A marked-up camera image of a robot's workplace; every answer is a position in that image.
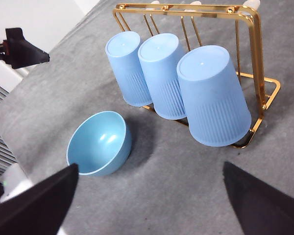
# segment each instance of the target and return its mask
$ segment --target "blue cup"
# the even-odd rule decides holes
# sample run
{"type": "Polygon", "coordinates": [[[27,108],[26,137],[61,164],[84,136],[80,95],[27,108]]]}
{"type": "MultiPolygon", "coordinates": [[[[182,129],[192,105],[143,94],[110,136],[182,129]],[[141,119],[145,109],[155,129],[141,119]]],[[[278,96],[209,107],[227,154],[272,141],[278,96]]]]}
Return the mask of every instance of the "blue cup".
{"type": "Polygon", "coordinates": [[[125,31],[112,37],[105,47],[123,99],[137,107],[152,103],[137,56],[140,45],[138,33],[125,31]]]}
{"type": "Polygon", "coordinates": [[[208,146],[226,146],[248,132],[251,115],[228,51],[204,46],[176,67],[192,136],[208,146]]]}
{"type": "Polygon", "coordinates": [[[138,57],[157,114],[176,120],[185,118],[176,65],[185,54],[178,37],[161,33],[147,39],[138,57]]]}
{"type": "Polygon", "coordinates": [[[131,146],[131,133],[123,117],[103,111],[74,132],[67,148],[67,163],[78,164],[80,175],[108,175],[123,165],[131,146]]]}

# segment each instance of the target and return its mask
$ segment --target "gray table surface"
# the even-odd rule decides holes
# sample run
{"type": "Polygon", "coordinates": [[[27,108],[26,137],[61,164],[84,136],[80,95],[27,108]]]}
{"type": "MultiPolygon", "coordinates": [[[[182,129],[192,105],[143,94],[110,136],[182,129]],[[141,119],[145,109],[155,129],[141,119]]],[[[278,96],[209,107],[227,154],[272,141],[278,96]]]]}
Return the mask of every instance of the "gray table surface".
{"type": "MultiPolygon", "coordinates": [[[[112,17],[116,3],[100,1],[50,53],[50,62],[38,65],[0,104],[0,134],[38,182],[66,166],[67,144],[83,120],[103,110],[123,115],[133,135],[132,152],[109,176],[79,177],[63,224],[70,235],[243,234],[223,184],[225,160],[294,197],[294,0],[260,6],[265,75],[280,80],[282,89],[242,150],[204,146],[186,126],[123,101],[104,53],[105,43],[120,31],[112,17]]],[[[142,17],[126,19],[148,37],[142,17]]],[[[162,32],[185,42],[178,18],[155,20],[162,32]]],[[[205,45],[226,47],[235,62],[234,22],[199,19],[198,27],[205,45]]],[[[245,26],[241,33],[242,70],[248,72],[245,26]]],[[[243,83],[243,89],[252,101],[252,85],[243,83]]]]}

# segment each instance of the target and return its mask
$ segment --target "metal rack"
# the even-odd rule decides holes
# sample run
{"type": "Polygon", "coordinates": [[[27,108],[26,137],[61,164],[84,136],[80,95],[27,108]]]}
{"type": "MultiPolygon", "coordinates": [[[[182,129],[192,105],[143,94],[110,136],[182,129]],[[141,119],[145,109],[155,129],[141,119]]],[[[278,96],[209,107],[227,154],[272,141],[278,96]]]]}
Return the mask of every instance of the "metal rack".
{"type": "MultiPolygon", "coordinates": [[[[269,108],[272,101],[276,97],[280,90],[280,82],[273,78],[264,77],[264,65],[263,65],[263,49],[261,38],[261,25],[260,17],[256,10],[244,5],[190,5],[190,4],[136,4],[136,3],[120,3],[113,9],[113,16],[117,21],[122,31],[131,30],[128,22],[123,17],[123,13],[141,14],[144,18],[146,26],[151,36],[159,34],[159,29],[153,18],[153,15],[166,16],[179,16],[180,24],[185,36],[185,42],[187,44],[188,51],[191,50],[189,43],[189,36],[185,28],[184,18],[190,17],[194,33],[198,40],[198,46],[202,46],[199,30],[197,28],[195,17],[203,18],[220,18],[220,19],[232,19],[235,20],[235,34],[236,34],[236,54],[237,54],[237,75],[239,81],[241,78],[251,78],[254,82],[255,95],[258,108],[258,119],[254,123],[253,127],[249,129],[246,136],[239,142],[232,144],[235,148],[245,148],[254,137],[261,122],[264,119],[265,110],[269,108]],[[151,29],[151,24],[147,18],[150,18],[154,31],[151,29]],[[240,65],[240,38],[239,38],[239,23],[244,22],[249,31],[251,62],[253,74],[241,72],[240,65]],[[267,94],[265,92],[265,83],[273,83],[275,88],[272,93],[267,94]]],[[[154,111],[152,106],[143,106],[144,108],[154,111]]],[[[185,125],[187,122],[183,120],[177,120],[185,125]]]]}

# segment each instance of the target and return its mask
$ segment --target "upside-down cup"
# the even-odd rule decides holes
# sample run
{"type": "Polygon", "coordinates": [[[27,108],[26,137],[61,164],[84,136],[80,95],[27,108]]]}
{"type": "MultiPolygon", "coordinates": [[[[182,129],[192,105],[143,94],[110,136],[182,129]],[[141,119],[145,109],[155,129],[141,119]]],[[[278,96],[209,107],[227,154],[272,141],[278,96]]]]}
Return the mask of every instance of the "upside-down cup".
{"type": "Polygon", "coordinates": [[[244,137],[251,125],[251,115],[225,48],[196,48],[179,61],[176,71],[195,140],[219,147],[244,137]]]}
{"type": "Polygon", "coordinates": [[[140,45],[141,38],[138,33],[125,31],[113,36],[105,47],[123,99],[137,107],[152,103],[137,56],[140,45]]]}
{"type": "Polygon", "coordinates": [[[156,113],[166,119],[185,118],[176,65],[185,54],[177,36],[161,33],[147,39],[138,50],[156,113]]]}

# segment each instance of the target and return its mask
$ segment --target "white wall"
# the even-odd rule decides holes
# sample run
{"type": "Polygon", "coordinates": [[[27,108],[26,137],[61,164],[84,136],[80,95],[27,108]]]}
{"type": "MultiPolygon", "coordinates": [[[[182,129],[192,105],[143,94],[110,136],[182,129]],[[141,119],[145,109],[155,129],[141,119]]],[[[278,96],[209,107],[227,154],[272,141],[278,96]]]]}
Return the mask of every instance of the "white wall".
{"type": "MultiPolygon", "coordinates": [[[[0,0],[0,44],[6,39],[6,28],[20,27],[27,41],[50,52],[97,2],[98,0],[0,0]]],[[[0,85],[11,91],[31,69],[12,70],[10,65],[1,61],[0,85]]]]}

